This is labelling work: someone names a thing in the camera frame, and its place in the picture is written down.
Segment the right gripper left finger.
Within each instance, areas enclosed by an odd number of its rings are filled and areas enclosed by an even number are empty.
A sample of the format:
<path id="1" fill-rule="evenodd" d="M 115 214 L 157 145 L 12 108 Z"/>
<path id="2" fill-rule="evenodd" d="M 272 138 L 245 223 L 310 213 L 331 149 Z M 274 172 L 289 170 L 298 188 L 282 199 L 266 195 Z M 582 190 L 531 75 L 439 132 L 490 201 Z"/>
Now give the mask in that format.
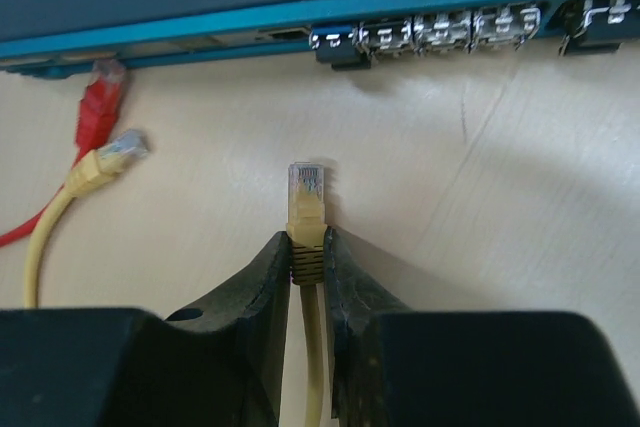
<path id="1" fill-rule="evenodd" d="M 275 426 L 291 246 L 275 234 L 208 294 L 137 308 L 5 310 L 5 426 Z"/>

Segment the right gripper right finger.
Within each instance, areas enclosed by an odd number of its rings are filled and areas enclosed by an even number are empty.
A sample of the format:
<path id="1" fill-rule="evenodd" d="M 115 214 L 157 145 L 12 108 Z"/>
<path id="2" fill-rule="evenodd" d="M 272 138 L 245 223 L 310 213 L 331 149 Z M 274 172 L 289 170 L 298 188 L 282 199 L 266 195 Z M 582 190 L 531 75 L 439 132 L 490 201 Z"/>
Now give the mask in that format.
<path id="1" fill-rule="evenodd" d="M 323 250 L 343 426 L 635 426 L 639 409 L 608 340 L 563 311 L 423 312 L 354 259 Z"/>

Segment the dark blue network switch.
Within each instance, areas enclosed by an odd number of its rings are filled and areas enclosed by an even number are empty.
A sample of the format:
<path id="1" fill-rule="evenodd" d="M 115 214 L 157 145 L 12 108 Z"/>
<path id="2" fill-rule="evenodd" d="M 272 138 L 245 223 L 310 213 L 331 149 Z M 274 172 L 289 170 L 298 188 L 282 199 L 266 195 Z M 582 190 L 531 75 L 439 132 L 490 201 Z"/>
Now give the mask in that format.
<path id="1" fill-rule="evenodd" d="M 560 39 L 564 55 L 639 36 L 639 0 L 1 0 L 1 67 L 61 79 L 100 59 L 130 69 L 312 52 L 336 70 L 402 55 Z"/>

